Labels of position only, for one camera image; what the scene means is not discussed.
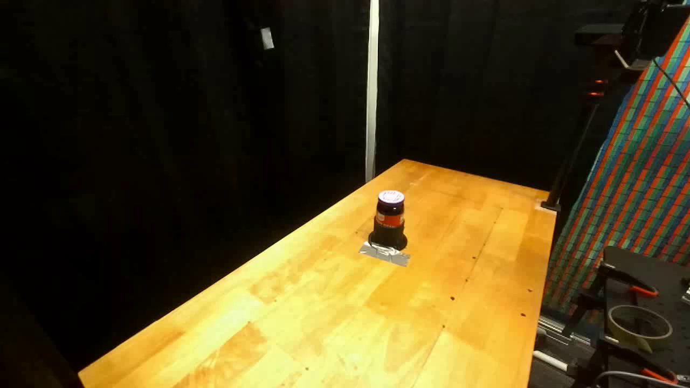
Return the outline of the dark cup with white lid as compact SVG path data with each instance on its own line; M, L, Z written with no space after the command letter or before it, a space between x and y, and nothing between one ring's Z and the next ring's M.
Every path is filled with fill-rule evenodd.
M372 231L368 238L378 246L403 249L406 236L406 193L399 189L382 189L378 193Z

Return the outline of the roll of tape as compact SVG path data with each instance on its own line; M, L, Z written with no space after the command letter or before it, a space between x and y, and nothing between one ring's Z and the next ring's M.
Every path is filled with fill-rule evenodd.
M605 318L619 339L666 340L673 334L673 322L664 314L636 303L616 303L605 312Z

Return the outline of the black tripod stand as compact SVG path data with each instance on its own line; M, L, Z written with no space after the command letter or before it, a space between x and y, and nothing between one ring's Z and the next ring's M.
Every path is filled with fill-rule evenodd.
M573 40L581 48L591 48L591 50L609 56L615 48L620 44L623 26L620 23L585 23L573 32ZM576 121L573 140L569 142L569 149L567 149L564 160L559 168L559 175L550 187L547 197L541 203L544 209L550 209L550 210L561 209L561 197L567 187L569 175L577 162L577 152L581 152L585 137L591 128L591 122L597 113L600 101L605 94L605 87L610 84L610 69L612 69L610 59L603 59L602 65L597 65L586 87L585 87L585 97L583 97L585 106L583 106L577 121Z

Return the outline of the white vertical pole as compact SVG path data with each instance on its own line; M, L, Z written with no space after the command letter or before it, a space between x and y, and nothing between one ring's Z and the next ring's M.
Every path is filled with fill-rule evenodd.
M378 72L379 72L379 0L368 0L366 106L365 106L365 179L366 180L375 176Z

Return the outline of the orange handled clamp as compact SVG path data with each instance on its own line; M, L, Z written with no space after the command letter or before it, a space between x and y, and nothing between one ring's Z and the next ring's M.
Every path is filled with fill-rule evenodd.
M602 262L600 271L603 274L603 278L623 281L632 292L638 292L643 298L658 298L658 288L656 287L643 281L640 278L636 278L636 276L623 271L623 270L616 270L610 262Z

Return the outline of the colourful striped cloth board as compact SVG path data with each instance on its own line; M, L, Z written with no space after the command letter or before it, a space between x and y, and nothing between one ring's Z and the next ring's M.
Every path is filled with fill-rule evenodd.
M544 305L567 312L605 246L690 262L690 16L623 97L550 256Z

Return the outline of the small grey wall tag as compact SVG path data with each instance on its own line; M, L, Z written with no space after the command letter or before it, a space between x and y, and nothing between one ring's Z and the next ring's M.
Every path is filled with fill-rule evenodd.
M270 28L258 28L258 35L260 35L260 42L262 42L262 50L273 50L273 35Z

